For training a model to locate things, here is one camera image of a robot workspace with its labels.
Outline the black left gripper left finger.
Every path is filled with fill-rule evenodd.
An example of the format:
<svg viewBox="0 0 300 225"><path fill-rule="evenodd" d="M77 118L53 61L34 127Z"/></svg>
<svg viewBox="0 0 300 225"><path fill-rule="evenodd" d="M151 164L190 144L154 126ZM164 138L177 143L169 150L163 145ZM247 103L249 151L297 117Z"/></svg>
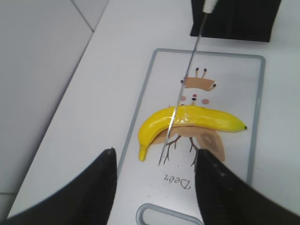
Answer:
<svg viewBox="0 0 300 225"><path fill-rule="evenodd" d="M104 150L84 171L40 203L2 225L105 225L117 187L114 148Z"/></svg>

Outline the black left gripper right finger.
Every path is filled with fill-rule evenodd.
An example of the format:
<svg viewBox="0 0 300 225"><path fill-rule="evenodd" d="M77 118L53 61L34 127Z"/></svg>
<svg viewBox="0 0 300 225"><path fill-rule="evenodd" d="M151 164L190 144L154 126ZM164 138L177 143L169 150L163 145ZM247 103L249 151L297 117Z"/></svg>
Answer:
<svg viewBox="0 0 300 225"><path fill-rule="evenodd" d="M195 192L206 225L298 225L299 215L266 198L208 150L197 153Z"/></svg>

